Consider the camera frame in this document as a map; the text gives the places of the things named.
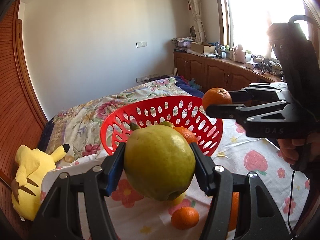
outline silver bolt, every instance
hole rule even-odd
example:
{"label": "silver bolt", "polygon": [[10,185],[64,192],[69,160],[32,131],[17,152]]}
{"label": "silver bolt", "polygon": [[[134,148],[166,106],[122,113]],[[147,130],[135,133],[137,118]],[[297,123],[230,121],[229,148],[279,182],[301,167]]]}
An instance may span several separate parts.
{"label": "silver bolt", "polygon": [[60,175],[59,175],[60,179],[66,179],[67,177],[68,177],[68,173],[66,173],[66,172],[60,173]]}
{"label": "silver bolt", "polygon": [[101,166],[97,165],[97,166],[94,166],[94,167],[92,168],[92,170],[93,170],[94,172],[99,172],[99,171],[102,171],[102,168],[101,168]]}
{"label": "silver bolt", "polygon": [[216,171],[218,171],[218,172],[223,172],[223,171],[224,171],[224,167],[222,167],[221,165],[215,166],[214,169],[215,169]]}
{"label": "silver bolt", "polygon": [[254,178],[258,177],[258,174],[255,173],[255,172],[253,172],[253,171],[251,171],[251,172],[249,173],[249,176],[254,179]]}

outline plush ear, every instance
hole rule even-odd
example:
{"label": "plush ear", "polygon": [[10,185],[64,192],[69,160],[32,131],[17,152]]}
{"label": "plush ear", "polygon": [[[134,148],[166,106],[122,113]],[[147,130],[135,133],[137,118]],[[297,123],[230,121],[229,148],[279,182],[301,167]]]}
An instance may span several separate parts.
{"label": "plush ear", "polygon": [[21,187],[27,184],[27,176],[38,169],[40,161],[29,147],[21,145],[17,150],[16,162],[19,164],[19,168],[15,179]]}
{"label": "plush ear", "polygon": [[55,149],[50,156],[52,157],[53,161],[56,163],[57,161],[61,160],[64,156],[66,156],[69,148],[70,146],[68,144],[61,145],[57,149]]}

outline window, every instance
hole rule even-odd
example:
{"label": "window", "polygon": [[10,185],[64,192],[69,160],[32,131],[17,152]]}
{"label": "window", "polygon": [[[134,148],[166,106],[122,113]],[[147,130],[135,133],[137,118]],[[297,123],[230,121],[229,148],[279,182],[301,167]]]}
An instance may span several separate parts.
{"label": "window", "polygon": [[[276,58],[266,34],[274,22],[288,22],[297,14],[306,15],[303,0],[225,0],[228,4],[228,32],[230,46],[242,44],[244,50]],[[309,37],[308,23],[297,21]]]}

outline patterned curtain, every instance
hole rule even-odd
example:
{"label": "patterned curtain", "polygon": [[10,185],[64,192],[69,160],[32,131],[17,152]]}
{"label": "patterned curtain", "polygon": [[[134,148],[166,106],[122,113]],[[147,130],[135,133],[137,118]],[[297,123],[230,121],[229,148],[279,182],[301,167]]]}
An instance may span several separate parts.
{"label": "patterned curtain", "polygon": [[204,28],[201,22],[201,2],[200,0],[188,0],[188,1],[191,7],[193,22],[195,25],[196,41],[206,42]]}

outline yellow plush toy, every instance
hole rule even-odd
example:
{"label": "yellow plush toy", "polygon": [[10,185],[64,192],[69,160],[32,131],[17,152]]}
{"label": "yellow plush toy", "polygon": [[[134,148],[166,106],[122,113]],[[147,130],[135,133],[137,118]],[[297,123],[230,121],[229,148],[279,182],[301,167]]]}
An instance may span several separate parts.
{"label": "yellow plush toy", "polygon": [[64,144],[51,155],[38,149],[30,150],[21,145],[17,150],[16,163],[19,168],[11,183],[11,200],[14,209],[25,219],[33,221],[40,207],[41,182],[47,172],[56,168],[70,146]]}

